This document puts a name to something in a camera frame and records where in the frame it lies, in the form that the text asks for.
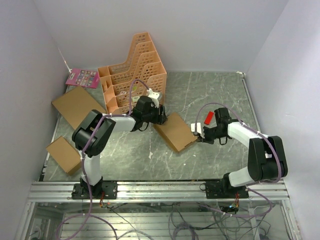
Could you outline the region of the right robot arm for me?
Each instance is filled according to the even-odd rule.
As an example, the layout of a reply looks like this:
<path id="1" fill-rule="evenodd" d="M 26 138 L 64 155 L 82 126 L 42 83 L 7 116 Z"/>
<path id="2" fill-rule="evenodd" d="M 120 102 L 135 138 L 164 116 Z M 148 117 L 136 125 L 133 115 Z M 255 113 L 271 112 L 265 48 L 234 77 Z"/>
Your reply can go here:
<path id="1" fill-rule="evenodd" d="M 221 194 L 233 197 L 238 187 L 249 186 L 257 182 L 278 182 L 288 174 L 288 165 L 279 136 L 269 136 L 252 129 L 239 119 L 230 116 L 229 109 L 220 107 L 214 111 L 215 127 L 203 126 L 200 122 L 190 125 L 190 130 L 202 143 L 225 145 L 229 139 L 235 139 L 248 149 L 247 166 L 226 174 L 226 182 L 220 186 Z"/>

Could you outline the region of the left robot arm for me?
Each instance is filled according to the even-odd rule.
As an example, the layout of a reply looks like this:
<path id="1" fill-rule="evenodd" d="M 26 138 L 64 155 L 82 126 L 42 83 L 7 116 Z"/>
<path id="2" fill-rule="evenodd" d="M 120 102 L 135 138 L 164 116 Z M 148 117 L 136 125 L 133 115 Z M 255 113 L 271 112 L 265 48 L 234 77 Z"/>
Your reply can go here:
<path id="1" fill-rule="evenodd" d="M 103 114 L 93 109 L 72 134 L 72 141 L 81 157 L 82 176 L 73 186 L 73 200 L 117 198 L 118 183 L 104 180 L 101 153 L 113 132 L 142 132 L 144 123 L 163 125 L 167 121 L 165 106 L 155 96 L 141 96 L 135 107 L 125 114 Z"/>

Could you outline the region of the brown cardboard box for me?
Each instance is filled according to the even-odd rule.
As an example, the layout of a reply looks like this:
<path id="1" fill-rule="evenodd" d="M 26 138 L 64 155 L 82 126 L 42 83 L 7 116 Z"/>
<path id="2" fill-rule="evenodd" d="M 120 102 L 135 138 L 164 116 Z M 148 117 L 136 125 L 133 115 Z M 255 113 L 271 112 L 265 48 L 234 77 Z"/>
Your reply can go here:
<path id="1" fill-rule="evenodd" d="M 171 113 L 164 124 L 154 124 L 153 127 L 176 153 L 182 152 L 197 141 L 197 137 L 193 135 L 191 128 L 177 112 Z"/>

